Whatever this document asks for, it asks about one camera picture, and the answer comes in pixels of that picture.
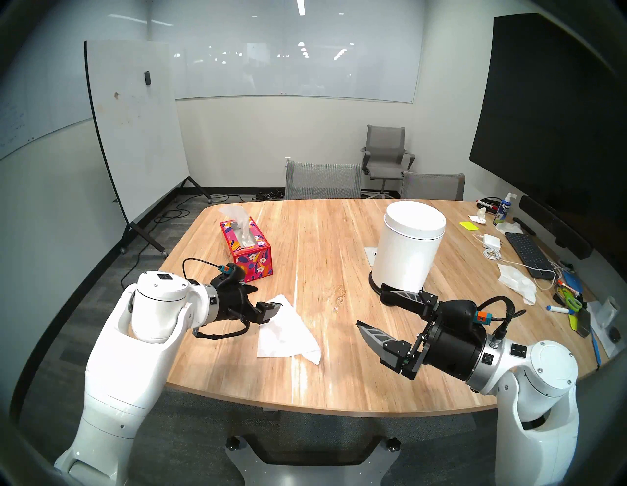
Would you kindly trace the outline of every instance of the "whiteboard cleaner bottle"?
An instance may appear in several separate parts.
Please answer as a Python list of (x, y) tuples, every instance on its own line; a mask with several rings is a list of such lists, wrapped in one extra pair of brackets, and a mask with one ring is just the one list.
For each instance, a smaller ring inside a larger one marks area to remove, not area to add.
[(494, 223), (503, 223), (505, 218), (507, 217), (507, 213), (509, 213), (509, 208), (512, 205), (512, 198), (516, 199), (516, 194), (507, 193), (507, 197), (501, 201), (501, 205), (498, 207), (497, 215), (494, 216)]

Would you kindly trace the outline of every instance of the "black tv screen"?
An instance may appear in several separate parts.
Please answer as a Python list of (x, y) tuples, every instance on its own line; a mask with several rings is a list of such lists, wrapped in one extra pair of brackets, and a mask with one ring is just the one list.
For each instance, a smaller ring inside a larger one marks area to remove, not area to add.
[(469, 159), (524, 191), (627, 280), (627, 95), (577, 39), (538, 14), (494, 19)]

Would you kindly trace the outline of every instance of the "keyboard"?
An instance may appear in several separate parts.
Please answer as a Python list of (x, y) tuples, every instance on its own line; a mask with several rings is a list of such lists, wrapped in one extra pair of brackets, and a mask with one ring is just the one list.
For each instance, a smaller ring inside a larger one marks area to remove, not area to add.
[(522, 260), (522, 263), (528, 267), (537, 268), (533, 270), (528, 268), (529, 275), (534, 278), (543, 278), (544, 280), (553, 280), (553, 266), (544, 256), (542, 250), (538, 248), (538, 245), (531, 239), (530, 236), (521, 235), (520, 233), (506, 233), (505, 237), (509, 241), (518, 256)]

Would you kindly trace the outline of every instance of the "scissors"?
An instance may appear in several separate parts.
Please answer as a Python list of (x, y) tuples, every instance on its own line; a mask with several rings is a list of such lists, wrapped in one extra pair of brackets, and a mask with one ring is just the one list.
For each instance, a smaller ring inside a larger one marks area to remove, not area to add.
[(560, 297), (562, 297), (564, 303), (566, 304), (566, 307), (568, 307), (569, 309), (572, 309), (575, 312), (579, 312), (581, 308), (583, 307), (582, 303), (578, 301), (573, 296), (572, 292), (568, 290), (567, 288), (563, 288), (563, 287), (558, 288), (557, 293), (559, 294)]

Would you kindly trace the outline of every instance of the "wooden table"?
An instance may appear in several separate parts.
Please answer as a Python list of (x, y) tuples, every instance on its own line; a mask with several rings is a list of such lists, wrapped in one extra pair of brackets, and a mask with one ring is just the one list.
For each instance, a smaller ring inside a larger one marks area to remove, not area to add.
[[(382, 217), (389, 199), (331, 199), (273, 201), (242, 204), (272, 246), (274, 275), (255, 285), (253, 305), (284, 294), (317, 339), (322, 350), (319, 366), (302, 356), (257, 358), (258, 326), (242, 336), (212, 341), (188, 331), (167, 384), (177, 389), (237, 403), (268, 408), (352, 416), (428, 416), (493, 408), (496, 400), (440, 370), (426, 366), (414, 381), (379, 363), (355, 326), (357, 319), (379, 327), (398, 339), (414, 342), (425, 322), (397, 307), (386, 307), (368, 285), (365, 246), (377, 246)], [(482, 254), (482, 244), (458, 223), (474, 214), (474, 203), (422, 201), (447, 219), (446, 232), (435, 257), (425, 290), (441, 300), (469, 298), (477, 304), (505, 295), (527, 313), (512, 321), (507, 336), (531, 345), (542, 339), (560, 342), (572, 351), (579, 377), (596, 368), (591, 338), (573, 332), (564, 314), (546, 311), (551, 292), (538, 291), (534, 306), (497, 281), (496, 262)], [(221, 206), (205, 209), (173, 249), (161, 270), (182, 275), (181, 262), (195, 256), (215, 263), (229, 261), (218, 223)], [(502, 255), (520, 261), (495, 227), (482, 233), (501, 237)], [(187, 275), (208, 283), (216, 269), (189, 261)], [(488, 308), (495, 316), (502, 304)], [(209, 324), (205, 333), (222, 334), (241, 328), (238, 321)], [(607, 360), (601, 349), (602, 359)]]

